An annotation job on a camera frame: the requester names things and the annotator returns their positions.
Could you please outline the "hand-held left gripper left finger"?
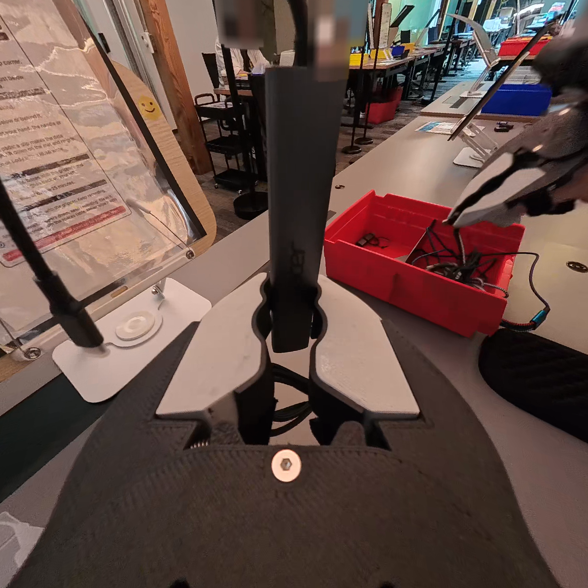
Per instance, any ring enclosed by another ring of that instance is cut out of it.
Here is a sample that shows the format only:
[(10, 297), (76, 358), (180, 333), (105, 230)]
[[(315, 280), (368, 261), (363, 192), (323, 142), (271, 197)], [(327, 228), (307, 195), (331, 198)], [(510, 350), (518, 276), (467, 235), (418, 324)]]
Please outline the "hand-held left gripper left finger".
[(236, 394), (261, 374), (261, 335), (254, 313), (264, 301), (267, 273), (218, 301), (199, 322), (156, 410), (170, 419), (239, 419)]

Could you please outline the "red plastic bin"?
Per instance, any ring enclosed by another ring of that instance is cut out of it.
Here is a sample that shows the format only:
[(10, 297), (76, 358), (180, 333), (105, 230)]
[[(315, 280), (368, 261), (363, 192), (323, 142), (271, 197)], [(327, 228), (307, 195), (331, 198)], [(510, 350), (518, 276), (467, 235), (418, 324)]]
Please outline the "red plastic bin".
[[(427, 270), (458, 253), (452, 228), (443, 224), (449, 212), (446, 206), (370, 190), (327, 225), (327, 276), (456, 334), (494, 334), (507, 306), (503, 291), (480, 290)], [(435, 251), (412, 264), (395, 261), (432, 223)], [(356, 246), (367, 233), (388, 238), (389, 246)]]

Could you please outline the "black board clear stand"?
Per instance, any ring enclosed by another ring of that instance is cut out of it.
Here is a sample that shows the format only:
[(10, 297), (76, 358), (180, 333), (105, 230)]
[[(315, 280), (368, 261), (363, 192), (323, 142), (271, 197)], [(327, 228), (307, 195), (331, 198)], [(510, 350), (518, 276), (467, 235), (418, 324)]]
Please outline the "black board clear stand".
[(541, 42), (543, 37), (550, 37), (550, 33), (554, 27), (558, 26), (558, 23), (559, 19), (556, 19), (538, 30), (532, 39), (525, 44), (518, 55), (516, 55), (515, 59), (506, 70), (504, 70), (491, 87), (489, 87), (472, 110), (463, 117), (456, 127), (454, 127), (452, 135), (449, 137), (448, 141), (460, 138), (466, 145), (453, 161), (455, 165), (479, 169), (482, 164), (487, 161), (489, 156), (496, 152), (498, 144), (488, 136), (483, 129), (479, 128), (473, 120), (502, 85), (506, 83), (514, 71), (525, 61), (536, 57), (536, 55), (531, 54), (533, 49)]

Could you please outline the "blue white leaflet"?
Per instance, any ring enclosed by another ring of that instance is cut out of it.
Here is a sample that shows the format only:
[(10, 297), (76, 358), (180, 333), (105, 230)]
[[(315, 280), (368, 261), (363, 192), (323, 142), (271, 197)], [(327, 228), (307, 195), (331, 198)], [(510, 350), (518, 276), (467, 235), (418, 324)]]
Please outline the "blue white leaflet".
[[(444, 122), (444, 121), (430, 121), (422, 124), (418, 128), (416, 128), (417, 132), (422, 133), (430, 133), (430, 134), (439, 134), (439, 135), (448, 135), (451, 136), (453, 132), (459, 126), (459, 122)], [(474, 136), (476, 134), (477, 129), (478, 131), (482, 131), (484, 126), (470, 124), (466, 128), (464, 128), (461, 133), (465, 134), (466, 136)]]

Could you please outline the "black floor lamp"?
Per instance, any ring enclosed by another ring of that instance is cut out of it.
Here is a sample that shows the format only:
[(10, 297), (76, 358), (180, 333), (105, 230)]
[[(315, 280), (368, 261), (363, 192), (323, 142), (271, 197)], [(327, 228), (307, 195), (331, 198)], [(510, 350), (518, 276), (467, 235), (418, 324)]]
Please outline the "black floor lamp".
[(229, 48), (220, 45), (224, 67), (229, 85), (233, 108), (235, 110), (236, 124), (238, 127), (239, 139), (242, 147), (242, 157), (245, 166), (247, 188), (233, 201), (236, 216), (244, 220), (252, 220), (268, 210), (268, 194), (256, 190), (256, 178), (251, 162), (251, 146), (245, 126), (243, 106), (238, 95), (235, 73), (233, 69), (232, 56)]

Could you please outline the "black rounded object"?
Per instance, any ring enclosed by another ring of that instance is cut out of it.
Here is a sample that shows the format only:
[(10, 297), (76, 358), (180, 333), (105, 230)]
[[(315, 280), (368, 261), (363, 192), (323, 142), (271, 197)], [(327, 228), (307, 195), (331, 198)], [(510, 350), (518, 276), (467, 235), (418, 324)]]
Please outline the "black rounded object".
[(481, 377), (520, 410), (587, 443), (587, 355), (500, 329), (481, 343)]

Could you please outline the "black bin divider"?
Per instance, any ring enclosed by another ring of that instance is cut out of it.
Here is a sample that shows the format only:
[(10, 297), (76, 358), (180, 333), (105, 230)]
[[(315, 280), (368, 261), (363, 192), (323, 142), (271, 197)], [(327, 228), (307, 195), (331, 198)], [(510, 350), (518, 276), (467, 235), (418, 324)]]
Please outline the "black bin divider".
[(418, 237), (413, 245), (408, 249), (405, 254), (398, 255), (394, 258), (395, 261), (405, 262), (412, 264), (417, 258), (426, 256), (435, 251), (433, 244), (431, 230), (434, 227), (434, 223), (430, 224), (423, 233)]

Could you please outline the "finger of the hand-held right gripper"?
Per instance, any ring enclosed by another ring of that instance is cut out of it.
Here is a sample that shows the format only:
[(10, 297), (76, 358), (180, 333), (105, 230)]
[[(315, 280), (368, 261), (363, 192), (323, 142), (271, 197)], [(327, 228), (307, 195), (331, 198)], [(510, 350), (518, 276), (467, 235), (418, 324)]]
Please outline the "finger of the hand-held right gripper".
[(484, 170), (461, 192), (446, 224), (464, 228), (480, 222), (508, 226), (516, 222), (519, 213), (509, 211), (508, 203), (517, 195), (542, 180), (546, 173), (540, 168), (505, 169), (498, 175)]
[[(498, 179), (504, 173), (509, 174), (509, 169), (513, 165), (514, 155), (506, 152), (497, 157), (492, 162), (487, 162), (479, 169), (477, 175), (467, 184), (462, 192), (462, 204), (472, 200), (474, 204), (483, 203), (485, 205), (498, 205), (506, 202), (508, 196), (501, 187), (504, 180)], [(479, 194), (480, 189), (490, 182), (489, 191), (483, 195)]]

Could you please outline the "red storage bin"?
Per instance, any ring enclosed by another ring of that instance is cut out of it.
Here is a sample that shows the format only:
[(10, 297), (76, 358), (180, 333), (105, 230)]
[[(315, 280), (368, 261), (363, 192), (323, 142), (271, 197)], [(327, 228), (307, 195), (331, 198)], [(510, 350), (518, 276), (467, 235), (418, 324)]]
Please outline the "red storage bin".
[(365, 107), (366, 121), (369, 125), (378, 125), (392, 121), (401, 103), (403, 85), (396, 86), (386, 95), (377, 96), (374, 102)]
[[(541, 49), (551, 41), (552, 38), (552, 35), (542, 36), (541, 39), (538, 40), (532, 48), (528, 49), (529, 55), (537, 55)], [(524, 50), (524, 48), (531, 42), (532, 39), (533, 38), (531, 36), (511, 37), (501, 43), (497, 55), (501, 59), (513, 59)]]

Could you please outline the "black office chair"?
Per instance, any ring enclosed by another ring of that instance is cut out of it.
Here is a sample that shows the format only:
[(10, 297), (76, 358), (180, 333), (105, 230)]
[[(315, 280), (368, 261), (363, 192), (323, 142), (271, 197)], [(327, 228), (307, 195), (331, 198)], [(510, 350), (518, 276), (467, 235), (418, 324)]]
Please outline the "black office chair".
[(247, 98), (249, 133), (252, 139), (258, 178), (262, 182), (267, 182), (265, 77), (263, 75), (251, 76), (249, 85), (252, 94)]

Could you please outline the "wooden post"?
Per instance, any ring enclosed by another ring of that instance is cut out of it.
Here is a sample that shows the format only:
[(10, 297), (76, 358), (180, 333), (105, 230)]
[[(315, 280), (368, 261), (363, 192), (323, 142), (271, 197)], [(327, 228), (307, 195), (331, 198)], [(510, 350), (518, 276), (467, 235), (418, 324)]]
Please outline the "wooden post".
[(154, 61), (176, 123), (179, 144), (196, 175), (212, 170), (202, 127), (190, 92), (179, 46), (165, 1), (139, 1)]

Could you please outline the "grey usb hub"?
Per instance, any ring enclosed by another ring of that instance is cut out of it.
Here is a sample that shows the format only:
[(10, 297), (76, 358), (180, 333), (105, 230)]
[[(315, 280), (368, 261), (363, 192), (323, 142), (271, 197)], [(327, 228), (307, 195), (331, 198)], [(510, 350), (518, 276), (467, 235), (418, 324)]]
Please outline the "grey usb hub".
[(310, 227), (310, 220), (318, 219), (318, 212), (311, 212), (311, 206), (329, 200), (331, 176), (330, 164), (323, 163), (319, 156), (329, 158), (336, 147), (338, 125), (325, 121), (327, 129), (322, 139), (325, 146), (315, 145), (318, 152), (307, 157), (306, 171), (299, 172), (295, 155), (300, 155), (295, 141), (305, 142), (306, 131), (302, 124), (306, 115), (302, 107), (310, 106), (308, 96), (312, 93), (323, 100), (323, 105), (333, 109), (331, 102), (342, 92), (340, 81), (335, 81), (333, 71), (324, 55), (311, 41), (307, 1), (289, 1), (295, 22), (295, 49), (301, 53), (305, 45), (305, 58), (296, 55), (295, 64), (290, 68), (271, 68), (265, 75), (266, 88), (266, 137), (268, 141), (268, 204), (274, 219), (282, 222), (277, 228), (278, 237), (286, 237), (286, 231), (295, 237), (302, 237), (302, 228)]

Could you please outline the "large blue plastic bin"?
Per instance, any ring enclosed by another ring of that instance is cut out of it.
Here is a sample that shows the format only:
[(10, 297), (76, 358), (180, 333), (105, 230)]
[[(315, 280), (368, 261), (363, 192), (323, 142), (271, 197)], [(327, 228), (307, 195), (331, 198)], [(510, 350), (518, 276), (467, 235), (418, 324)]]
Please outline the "large blue plastic bin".
[(552, 90), (541, 84), (504, 84), (481, 108), (481, 114), (540, 116), (552, 99)]

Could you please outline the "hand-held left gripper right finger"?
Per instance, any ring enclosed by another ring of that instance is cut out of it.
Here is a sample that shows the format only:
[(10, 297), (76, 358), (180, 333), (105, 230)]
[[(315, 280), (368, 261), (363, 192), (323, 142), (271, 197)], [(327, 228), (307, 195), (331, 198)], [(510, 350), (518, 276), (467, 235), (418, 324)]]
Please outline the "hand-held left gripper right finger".
[(322, 331), (313, 376), (363, 418), (417, 418), (420, 409), (379, 315), (325, 275), (318, 276)]

